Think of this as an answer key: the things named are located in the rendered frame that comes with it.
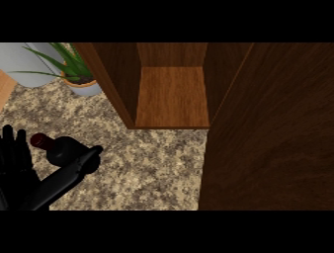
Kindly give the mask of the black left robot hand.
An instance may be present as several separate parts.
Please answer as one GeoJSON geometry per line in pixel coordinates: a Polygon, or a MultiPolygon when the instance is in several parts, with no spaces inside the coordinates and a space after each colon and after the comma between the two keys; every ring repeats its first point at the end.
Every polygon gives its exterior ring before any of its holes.
{"type": "Polygon", "coordinates": [[[87,175],[58,169],[41,180],[29,146],[24,129],[13,135],[10,125],[0,127],[0,211],[47,211],[87,175]]]}

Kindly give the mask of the dark wine bottle red cap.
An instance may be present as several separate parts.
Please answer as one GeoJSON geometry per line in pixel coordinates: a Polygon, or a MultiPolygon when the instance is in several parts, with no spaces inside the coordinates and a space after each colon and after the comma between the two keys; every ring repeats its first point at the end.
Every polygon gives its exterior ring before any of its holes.
{"type": "Polygon", "coordinates": [[[89,148],[72,137],[52,138],[41,132],[32,135],[31,144],[47,152],[52,165],[58,166],[63,172],[86,175],[97,170],[102,147],[89,148]]]}

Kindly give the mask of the open brown wooden cabinet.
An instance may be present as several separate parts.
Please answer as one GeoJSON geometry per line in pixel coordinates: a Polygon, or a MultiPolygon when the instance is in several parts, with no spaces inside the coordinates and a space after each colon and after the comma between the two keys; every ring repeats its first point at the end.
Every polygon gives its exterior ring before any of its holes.
{"type": "Polygon", "coordinates": [[[248,42],[78,42],[74,45],[128,129],[208,129],[248,42]]]}

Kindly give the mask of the dark brown cabinet door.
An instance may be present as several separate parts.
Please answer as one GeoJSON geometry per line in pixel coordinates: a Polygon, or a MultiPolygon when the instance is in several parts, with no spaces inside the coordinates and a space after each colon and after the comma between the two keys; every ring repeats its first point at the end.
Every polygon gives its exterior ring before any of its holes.
{"type": "Polygon", "coordinates": [[[207,134],[202,210],[334,210],[334,42],[256,43],[207,134]]]}

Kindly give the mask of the pale grey rounded appliance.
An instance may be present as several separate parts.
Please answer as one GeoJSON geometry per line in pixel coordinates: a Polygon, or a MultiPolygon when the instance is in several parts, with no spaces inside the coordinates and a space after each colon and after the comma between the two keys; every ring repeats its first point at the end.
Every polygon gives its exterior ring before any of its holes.
{"type": "Polygon", "coordinates": [[[29,48],[62,62],[62,57],[47,42],[0,42],[0,69],[22,86],[35,88],[49,84],[60,71],[29,48]]]}

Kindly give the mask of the green potted plant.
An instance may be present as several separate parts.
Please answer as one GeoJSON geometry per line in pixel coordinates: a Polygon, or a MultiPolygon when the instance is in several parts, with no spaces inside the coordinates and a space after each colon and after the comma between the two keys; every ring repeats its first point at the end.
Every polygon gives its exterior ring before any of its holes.
{"type": "Polygon", "coordinates": [[[40,56],[56,67],[59,74],[35,70],[18,70],[18,73],[58,77],[62,79],[75,95],[83,97],[99,95],[102,93],[102,88],[72,43],[63,45],[60,42],[50,42],[50,46],[62,57],[62,61],[58,61],[52,56],[29,47],[26,47],[26,51],[29,51],[35,56],[40,56]]]}

